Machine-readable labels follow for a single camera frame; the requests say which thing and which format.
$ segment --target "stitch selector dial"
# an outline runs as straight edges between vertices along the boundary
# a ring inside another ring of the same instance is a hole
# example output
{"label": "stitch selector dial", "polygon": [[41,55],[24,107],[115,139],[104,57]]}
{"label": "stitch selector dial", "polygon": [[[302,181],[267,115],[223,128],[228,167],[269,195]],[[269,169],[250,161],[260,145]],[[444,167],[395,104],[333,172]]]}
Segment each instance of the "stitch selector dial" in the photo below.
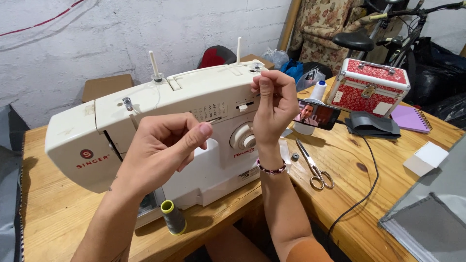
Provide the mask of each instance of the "stitch selector dial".
{"label": "stitch selector dial", "polygon": [[230,137],[230,146],[234,149],[246,149],[256,145],[253,134],[253,122],[249,121],[239,126]]}

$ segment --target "bicycle handlebar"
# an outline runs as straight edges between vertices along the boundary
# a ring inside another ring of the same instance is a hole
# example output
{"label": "bicycle handlebar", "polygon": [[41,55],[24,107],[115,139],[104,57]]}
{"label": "bicycle handlebar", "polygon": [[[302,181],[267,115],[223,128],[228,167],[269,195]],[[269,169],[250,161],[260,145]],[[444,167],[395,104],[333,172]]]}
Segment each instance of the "bicycle handlebar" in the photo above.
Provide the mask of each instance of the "bicycle handlebar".
{"label": "bicycle handlebar", "polygon": [[389,12],[385,14],[378,14],[378,15],[373,15],[369,17],[369,20],[377,20],[377,19],[382,19],[382,18],[392,18],[395,16],[401,16],[401,15],[421,15],[421,14],[429,14],[435,11],[438,11],[440,9],[460,9],[462,7],[466,7],[466,0],[461,1],[460,3],[455,3],[455,4],[446,4],[446,5],[441,5],[438,7],[430,8],[430,9],[422,9],[419,10],[421,5],[423,4],[424,0],[419,1],[418,5],[412,9],[412,10],[407,10],[407,11],[398,11],[398,12]]}

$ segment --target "wooden table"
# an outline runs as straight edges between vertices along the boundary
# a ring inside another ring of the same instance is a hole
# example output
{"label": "wooden table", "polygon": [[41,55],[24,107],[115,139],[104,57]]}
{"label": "wooden table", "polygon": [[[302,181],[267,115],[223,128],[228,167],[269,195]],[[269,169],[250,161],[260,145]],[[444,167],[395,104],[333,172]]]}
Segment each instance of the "wooden table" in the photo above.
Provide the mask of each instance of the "wooden table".
{"label": "wooden table", "polygon": [[[46,126],[26,132],[23,160],[24,256],[26,261],[71,259],[103,194],[65,177],[44,153]],[[130,261],[182,261],[207,239],[262,204],[259,179],[202,207],[185,210],[185,234],[173,236],[158,219],[135,231]]]}
{"label": "wooden table", "polygon": [[[334,78],[326,81],[326,94],[333,81]],[[298,97],[307,98],[310,92],[312,88],[299,92]],[[342,111],[339,119],[348,115]],[[457,127],[425,115],[433,127],[429,134],[401,130],[401,137],[396,140],[367,137],[380,174],[377,185],[372,195],[346,214],[332,233],[333,241],[354,262],[417,261],[387,231],[377,227],[377,222],[419,178],[403,167],[403,162],[427,141],[448,150],[464,134]],[[333,177],[333,189],[317,191],[311,187],[310,170],[296,145],[296,138],[303,142],[317,166]],[[350,135],[346,126],[340,124],[335,124],[331,131],[316,129],[312,136],[294,131],[286,139],[290,153],[301,156],[290,170],[296,191],[308,215],[328,229],[338,216],[362,199],[374,183],[376,172],[369,149],[361,137]]]}
{"label": "wooden table", "polygon": [[[333,79],[328,80],[330,87]],[[312,89],[298,97],[308,97]],[[340,119],[348,113],[342,112]],[[417,176],[402,163],[427,141],[448,149],[464,133],[435,117],[430,134],[402,130],[397,140],[368,138],[380,178],[367,201],[347,214],[333,231],[337,245],[354,262],[416,261],[377,221],[414,184]],[[69,261],[87,229],[103,194],[89,192],[66,178],[44,153],[47,127],[26,132],[23,160],[24,255],[27,261]],[[290,152],[298,152],[294,139],[305,144],[317,165],[328,171],[335,188],[316,191],[309,185],[310,170],[301,157],[293,162],[290,176],[309,216],[322,228],[367,194],[375,170],[364,141],[335,125],[331,131],[316,129],[312,136],[293,132],[287,137]],[[137,230],[130,261],[181,261],[227,225],[262,204],[260,182],[208,205],[184,211],[187,233],[175,237],[159,219]]]}

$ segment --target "beaded bracelet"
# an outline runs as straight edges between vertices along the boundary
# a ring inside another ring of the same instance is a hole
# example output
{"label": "beaded bracelet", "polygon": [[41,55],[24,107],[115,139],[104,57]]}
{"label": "beaded bracelet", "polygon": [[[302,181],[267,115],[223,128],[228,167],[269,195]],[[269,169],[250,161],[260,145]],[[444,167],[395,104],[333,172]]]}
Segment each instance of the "beaded bracelet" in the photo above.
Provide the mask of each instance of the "beaded bracelet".
{"label": "beaded bracelet", "polygon": [[271,174],[271,175],[275,175],[275,174],[282,173],[282,172],[285,171],[285,169],[287,168],[287,165],[285,164],[285,160],[283,160],[283,159],[281,159],[281,160],[283,161],[283,166],[282,166],[280,169],[277,169],[277,170],[268,170],[268,169],[263,168],[263,167],[260,165],[259,158],[257,158],[256,163],[257,163],[257,167],[258,167],[261,171],[263,171],[264,173]]}

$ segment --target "white sewing machine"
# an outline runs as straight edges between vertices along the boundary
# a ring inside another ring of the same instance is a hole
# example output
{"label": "white sewing machine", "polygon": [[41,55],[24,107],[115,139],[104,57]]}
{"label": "white sewing machine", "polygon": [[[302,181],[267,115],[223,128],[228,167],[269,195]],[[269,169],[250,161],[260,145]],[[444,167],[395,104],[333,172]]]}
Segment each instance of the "white sewing machine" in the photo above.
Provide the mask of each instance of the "white sewing machine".
{"label": "white sewing machine", "polygon": [[250,83],[261,70],[267,69],[258,61],[238,59],[155,77],[78,105],[50,119],[45,152],[72,181],[101,193],[112,183],[143,117],[191,112],[200,122],[212,123],[207,150],[196,149],[182,172],[144,198],[136,228],[161,217],[158,206],[165,199],[182,209],[206,206],[259,177],[251,127],[260,96],[251,93]]}

